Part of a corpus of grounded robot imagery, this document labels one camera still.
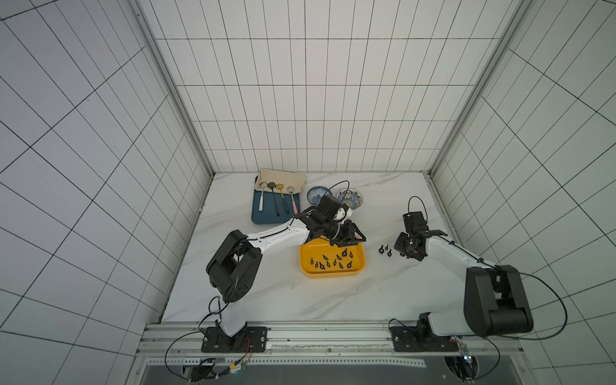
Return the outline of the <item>yellow plastic storage tray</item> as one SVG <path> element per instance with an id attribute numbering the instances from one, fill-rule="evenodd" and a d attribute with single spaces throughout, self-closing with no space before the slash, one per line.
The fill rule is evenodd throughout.
<path id="1" fill-rule="evenodd" d="M 362 244 L 338 247 L 317 239 L 300 245 L 299 264 L 308 278 L 336 278 L 354 276 L 366 266 Z"/>

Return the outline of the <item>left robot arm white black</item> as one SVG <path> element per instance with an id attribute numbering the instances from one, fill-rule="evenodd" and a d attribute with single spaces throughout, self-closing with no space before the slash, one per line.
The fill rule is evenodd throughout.
<path id="1" fill-rule="evenodd" d="M 206 268 L 211 286 L 228 305 L 242 299 L 252 288 L 265 256 L 315 239 L 343 249 L 365 242 L 365 235 L 351 221 L 352 213 L 351 207 L 341 200 L 324 196 L 318 205 L 267 231 L 256 234 L 232 231 Z"/>

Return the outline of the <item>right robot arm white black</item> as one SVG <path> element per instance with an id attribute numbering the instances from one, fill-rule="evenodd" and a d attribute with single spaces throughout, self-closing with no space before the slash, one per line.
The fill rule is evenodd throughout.
<path id="1" fill-rule="evenodd" d="M 405 231 L 394 249 L 407 258 L 431 258 L 464 284 L 460 305 L 420 315 L 413 328 L 418 346 L 457 336 L 489 337 L 528 333 L 534 328 L 521 273 L 509 265 L 492 265 L 466 250 L 439 229 L 431 230 L 420 211 L 403 215 Z"/>

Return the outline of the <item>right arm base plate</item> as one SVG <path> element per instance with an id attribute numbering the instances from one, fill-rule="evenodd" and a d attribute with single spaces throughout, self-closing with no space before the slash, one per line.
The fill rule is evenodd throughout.
<path id="1" fill-rule="evenodd" d="M 391 327 L 391 340 L 394 351 L 403 353 L 449 353 L 459 351 L 459 347 L 447 337 L 420 336 L 414 328 Z"/>

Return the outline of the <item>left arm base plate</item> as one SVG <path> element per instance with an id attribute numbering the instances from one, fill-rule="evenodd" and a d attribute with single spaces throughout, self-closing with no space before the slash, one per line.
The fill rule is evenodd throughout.
<path id="1" fill-rule="evenodd" d="M 202 353 L 262 353 L 266 350 L 267 327 L 243 327 L 234 336 L 226 335 L 221 327 L 208 327 L 201 345 Z"/>

